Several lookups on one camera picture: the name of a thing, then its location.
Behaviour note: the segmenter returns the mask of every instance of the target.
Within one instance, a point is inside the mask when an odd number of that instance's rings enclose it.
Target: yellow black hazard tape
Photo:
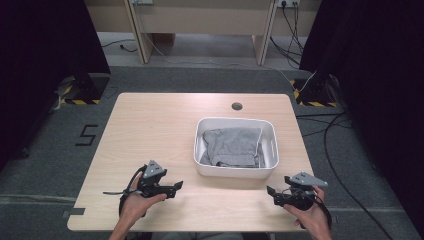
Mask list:
[[[62,104],[74,104],[74,105],[92,105],[99,104],[100,98],[102,97],[103,91],[106,87],[109,78],[99,77],[92,78],[94,88],[89,91],[81,91],[76,84],[72,82],[64,91]]]
[[[291,80],[290,83],[294,86],[296,80]],[[336,102],[332,100],[331,93],[328,93],[328,99],[321,101],[304,101],[299,92],[300,89],[295,89],[294,98],[296,99],[296,103],[301,106],[312,106],[312,107],[336,107]]]
[[[99,104],[100,100],[62,99],[62,104],[89,105]]]

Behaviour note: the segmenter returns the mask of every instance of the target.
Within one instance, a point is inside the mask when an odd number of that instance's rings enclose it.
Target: black curtain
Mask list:
[[[424,237],[424,1],[351,4],[322,1],[300,68],[338,78],[372,161]]]
[[[0,169],[28,144],[66,77],[110,73],[83,0],[0,2]]]

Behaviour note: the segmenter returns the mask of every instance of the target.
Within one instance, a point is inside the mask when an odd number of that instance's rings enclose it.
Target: gray carpet floor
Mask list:
[[[298,106],[290,84],[274,70],[111,67],[111,78],[98,105],[62,105],[44,121],[30,156],[9,162],[0,173],[0,239],[107,239],[110,232],[67,229],[73,207],[117,96],[122,92],[282,93],[296,115],[332,114],[341,107]],[[285,71],[289,79],[305,77]],[[377,224],[343,189],[324,149],[324,132],[334,116],[298,119],[317,177],[327,181],[326,205],[333,215],[334,239],[387,239]],[[420,239],[386,180],[373,167],[348,116],[329,129],[327,149],[337,175],[350,193],[393,239]],[[80,134],[96,135],[91,146]],[[305,232],[277,233],[276,239],[309,239]]]

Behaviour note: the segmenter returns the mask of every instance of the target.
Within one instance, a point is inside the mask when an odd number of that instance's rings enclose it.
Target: wooden table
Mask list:
[[[234,102],[243,105],[233,110]],[[194,162],[197,123],[204,117],[263,119],[274,125],[280,163],[267,179],[205,177]],[[154,159],[168,173],[161,185],[184,181],[174,199],[150,208],[132,231],[298,231],[294,217],[275,206],[266,186],[286,189],[284,176],[312,173],[290,99],[283,94],[124,93],[112,111],[68,227],[111,231],[121,191]]]

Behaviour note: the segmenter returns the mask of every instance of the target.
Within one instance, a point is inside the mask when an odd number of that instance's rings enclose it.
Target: gray cloth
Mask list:
[[[243,240],[241,233],[154,232],[152,240]]]
[[[260,128],[223,128],[203,133],[206,150],[200,163],[211,166],[264,167]]]

